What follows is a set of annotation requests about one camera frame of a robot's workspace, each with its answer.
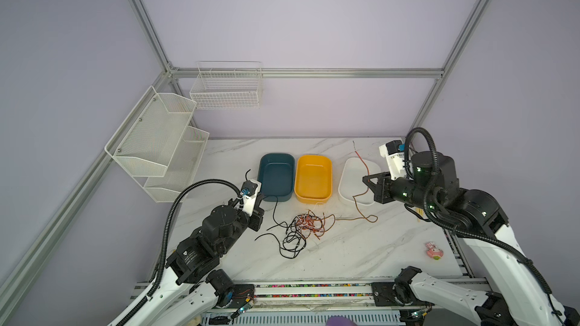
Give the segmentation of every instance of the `marble tabletop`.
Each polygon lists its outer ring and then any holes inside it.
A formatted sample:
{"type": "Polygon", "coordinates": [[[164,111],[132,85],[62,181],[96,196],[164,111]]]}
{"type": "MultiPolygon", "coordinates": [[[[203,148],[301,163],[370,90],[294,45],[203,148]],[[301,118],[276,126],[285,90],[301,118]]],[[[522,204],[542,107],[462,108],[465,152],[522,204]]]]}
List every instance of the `marble tabletop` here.
{"type": "MultiPolygon", "coordinates": [[[[294,216],[312,209],[317,215],[335,214],[337,217],[355,218],[359,213],[354,206],[340,202],[337,188],[344,163],[355,157],[353,141],[363,159],[377,163],[382,171],[388,167],[379,154],[379,145],[400,138],[305,138],[305,139],[228,139],[209,140],[199,165],[195,181],[218,178],[230,181],[238,187],[248,178],[257,178],[258,166],[263,155],[271,152],[289,153],[298,159],[302,155],[323,155],[332,161],[333,192],[324,205],[312,206],[300,203],[293,194],[286,202],[279,203],[276,220],[291,221],[294,216]]],[[[201,221],[215,206],[224,204],[234,193],[223,185],[204,185],[194,189],[179,209],[168,250],[191,235],[201,221]]],[[[376,223],[364,219],[337,222],[320,239],[308,238],[306,249],[296,258],[286,259],[279,254],[274,237],[258,235],[275,225],[272,211],[275,203],[262,202],[265,209],[262,228],[258,232],[246,230],[236,245],[221,258],[220,267],[236,281],[242,280],[336,280],[395,277],[401,268],[415,266],[436,277],[460,277],[463,275],[443,231],[419,221],[405,210],[402,203],[375,203],[360,206],[365,215],[375,214],[376,223]],[[435,242],[444,251],[440,260],[425,254],[425,243],[435,242]]],[[[284,228],[276,227],[270,232],[281,240],[284,228]]]]}

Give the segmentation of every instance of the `blue plastic tray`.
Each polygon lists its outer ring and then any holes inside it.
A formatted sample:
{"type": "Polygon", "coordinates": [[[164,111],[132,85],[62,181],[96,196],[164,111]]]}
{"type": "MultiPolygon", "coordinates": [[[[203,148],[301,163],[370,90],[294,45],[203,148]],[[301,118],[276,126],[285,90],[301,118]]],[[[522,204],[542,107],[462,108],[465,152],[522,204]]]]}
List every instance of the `blue plastic tray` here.
{"type": "Polygon", "coordinates": [[[286,201],[294,192],[294,156],[270,153],[262,156],[257,180],[262,183],[264,201],[286,201]]]}

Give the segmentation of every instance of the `yellow plastic tray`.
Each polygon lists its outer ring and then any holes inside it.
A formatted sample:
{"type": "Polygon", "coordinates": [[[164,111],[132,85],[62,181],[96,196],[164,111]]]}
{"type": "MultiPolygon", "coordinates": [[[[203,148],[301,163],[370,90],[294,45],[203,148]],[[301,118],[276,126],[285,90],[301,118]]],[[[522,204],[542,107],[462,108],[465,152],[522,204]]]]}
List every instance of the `yellow plastic tray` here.
{"type": "Polygon", "coordinates": [[[332,161],[318,155],[299,158],[294,193],[301,203],[326,203],[332,195],[332,161]]]}

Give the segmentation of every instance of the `white wire mesh basket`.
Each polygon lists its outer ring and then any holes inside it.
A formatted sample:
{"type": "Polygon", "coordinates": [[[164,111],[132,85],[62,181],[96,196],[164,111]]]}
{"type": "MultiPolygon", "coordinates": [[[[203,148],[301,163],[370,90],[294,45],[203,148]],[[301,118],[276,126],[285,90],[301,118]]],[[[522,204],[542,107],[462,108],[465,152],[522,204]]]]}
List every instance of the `white wire mesh basket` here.
{"type": "Polygon", "coordinates": [[[127,134],[119,141],[123,126],[119,127],[105,151],[153,200],[173,202],[192,183],[209,133],[189,126],[195,101],[157,93],[152,87],[147,95],[151,99],[139,116],[133,117],[127,134]]]}
{"type": "Polygon", "coordinates": [[[199,75],[190,96],[198,109],[259,108],[262,63],[197,62],[199,75]]]}

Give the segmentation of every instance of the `pink figurine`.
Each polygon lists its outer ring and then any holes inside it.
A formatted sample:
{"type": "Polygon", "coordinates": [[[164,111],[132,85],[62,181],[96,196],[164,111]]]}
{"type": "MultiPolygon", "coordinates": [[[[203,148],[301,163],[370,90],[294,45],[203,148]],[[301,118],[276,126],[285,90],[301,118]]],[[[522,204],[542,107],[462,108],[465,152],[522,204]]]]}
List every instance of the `pink figurine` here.
{"type": "Polygon", "coordinates": [[[438,260],[438,259],[441,259],[441,257],[443,257],[443,251],[440,250],[439,248],[437,248],[435,243],[433,243],[433,242],[425,243],[425,246],[427,247],[426,253],[431,258],[438,260]]]}

